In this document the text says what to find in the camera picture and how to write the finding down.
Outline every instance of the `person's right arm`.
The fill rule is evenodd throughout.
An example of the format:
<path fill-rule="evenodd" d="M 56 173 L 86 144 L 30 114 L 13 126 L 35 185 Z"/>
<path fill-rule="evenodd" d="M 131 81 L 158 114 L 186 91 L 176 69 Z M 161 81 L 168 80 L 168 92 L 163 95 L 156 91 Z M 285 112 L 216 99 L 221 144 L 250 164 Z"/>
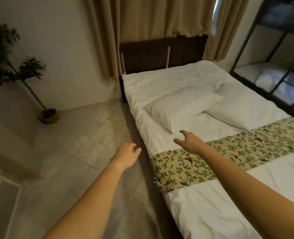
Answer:
<path fill-rule="evenodd" d="M 239 168 L 191 132 L 173 141 L 200 156 L 212 169 L 232 201 L 265 238 L 294 238 L 294 203 Z"/>

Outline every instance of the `vertical strip on headboard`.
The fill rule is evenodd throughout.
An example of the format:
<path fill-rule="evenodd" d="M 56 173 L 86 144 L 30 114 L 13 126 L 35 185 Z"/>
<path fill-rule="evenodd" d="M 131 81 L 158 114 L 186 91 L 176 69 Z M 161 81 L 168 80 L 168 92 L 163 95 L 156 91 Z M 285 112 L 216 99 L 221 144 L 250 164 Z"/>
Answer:
<path fill-rule="evenodd" d="M 166 69 L 168 69 L 168 66 L 169 66 L 169 58 L 170 58 L 170 46 L 168 46 Z"/>
<path fill-rule="evenodd" d="M 125 65 L 125 57 L 124 53 L 121 53 L 121 68 L 123 70 L 123 74 L 126 74 L 126 65 Z"/>

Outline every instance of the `plant stem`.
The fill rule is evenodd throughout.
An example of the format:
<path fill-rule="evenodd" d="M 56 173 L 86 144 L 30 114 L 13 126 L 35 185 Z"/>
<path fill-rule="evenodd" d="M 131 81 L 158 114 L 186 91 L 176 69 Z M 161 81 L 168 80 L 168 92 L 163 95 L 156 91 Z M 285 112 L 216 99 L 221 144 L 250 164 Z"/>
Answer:
<path fill-rule="evenodd" d="M 14 72 L 17 74 L 16 69 L 14 68 L 14 66 L 11 64 L 11 62 L 9 60 L 7 60 L 7 64 L 14 70 Z M 37 97 L 37 95 L 34 93 L 34 91 L 32 90 L 32 88 L 24 81 L 21 81 L 26 88 L 28 88 L 28 90 L 31 92 L 31 94 L 34 96 L 34 98 L 37 100 L 37 102 L 43 107 L 44 110 L 46 110 L 46 107 L 43 105 L 43 103 L 41 102 L 41 100 Z"/>

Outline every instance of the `potted plant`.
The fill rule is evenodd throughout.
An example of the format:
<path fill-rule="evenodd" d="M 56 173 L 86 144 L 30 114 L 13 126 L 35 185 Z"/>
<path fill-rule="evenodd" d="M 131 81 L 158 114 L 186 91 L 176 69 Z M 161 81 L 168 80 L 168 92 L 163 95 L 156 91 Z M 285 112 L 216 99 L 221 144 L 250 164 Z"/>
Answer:
<path fill-rule="evenodd" d="M 58 112 L 55 109 L 47 109 L 26 83 L 26 79 L 32 77 L 41 79 L 46 70 L 46 65 L 36 60 L 35 57 L 26 56 L 21 65 L 15 68 L 9 60 L 11 47 L 19 39 L 20 37 L 15 28 L 9 28 L 7 24 L 0 23 L 0 86 L 5 82 L 21 81 L 43 108 L 38 119 L 45 124 L 54 124 L 59 119 Z"/>

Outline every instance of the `white blanket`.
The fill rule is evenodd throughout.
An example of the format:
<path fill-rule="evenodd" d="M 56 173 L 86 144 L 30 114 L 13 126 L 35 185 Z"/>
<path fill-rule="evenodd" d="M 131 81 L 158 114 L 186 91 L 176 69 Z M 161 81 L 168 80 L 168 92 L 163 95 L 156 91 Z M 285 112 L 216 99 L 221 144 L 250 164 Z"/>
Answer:
<path fill-rule="evenodd" d="M 151 101 L 185 86 L 214 91 L 224 82 L 239 83 L 209 61 L 124 75 L 125 93 L 149 156 L 179 148 L 171 134 L 143 109 Z M 200 114 L 187 129 L 204 141 L 238 133 L 239 129 Z M 294 202 L 294 153 L 249 171 Z M 221 187 L 208 181 L 165 194 L 166 203 L 184 238 L 260 238 Z"/>

